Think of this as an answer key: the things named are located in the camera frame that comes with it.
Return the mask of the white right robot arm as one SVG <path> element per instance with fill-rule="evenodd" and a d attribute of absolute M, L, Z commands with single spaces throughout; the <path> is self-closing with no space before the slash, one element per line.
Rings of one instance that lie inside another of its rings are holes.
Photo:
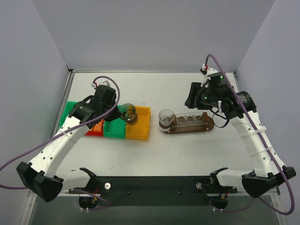
<path fill-rule="evenodd" d="M 295 169 L 286 166 L 274 151 L 251 96 L 245 91 L 233 93 L 220 72 L 209 75 L 203 83 L 192 82 L 185 106 L 219 109 L 238 132 L 253 163 L 252 171 L 223 167 L 212 172 L 214 185 L 244 188 L 251 197 L 258 198 L 284 183 L 283 175 L 287 179 L 296 176 Z"/>

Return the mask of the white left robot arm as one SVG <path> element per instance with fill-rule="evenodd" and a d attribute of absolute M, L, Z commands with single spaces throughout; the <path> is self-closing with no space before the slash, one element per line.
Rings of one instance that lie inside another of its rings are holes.
<path fill-rule="evenodd" d="M 86 168 L 57 173 L 70 150 L 94 125 L 102 119 L 114 120 L 120 112 L 116 105 L 116 90 L 100 85 L 94 95 L 76 103 L 57 132 L 57 139 L 50 141 L 28 163 L 21 162 L 16 170 L 32 192 L 45 202 L 55 199 L 61 191 L 81 188 L 90 193 L 95 190 L 97 176 Z"/>

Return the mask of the clear glass cup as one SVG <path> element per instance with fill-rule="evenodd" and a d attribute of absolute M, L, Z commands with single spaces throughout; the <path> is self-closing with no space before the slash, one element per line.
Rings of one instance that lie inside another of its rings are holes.
<path fill-rule="evenodd" d="M 170 130 L 172 123 L 175 120 L 175 114 L 169 109 L 163 109 L 158 114 L 159 118 L 159 128 L 162 132 L 167 132 Z"/>
<path fill-rule="evenodd" d="M 121 113 L 120 118 L 129 125 L 134 125 L 138 122 L 138 114 L 136 107 L 133 104 L 123 104 L 119 111 Z"/>

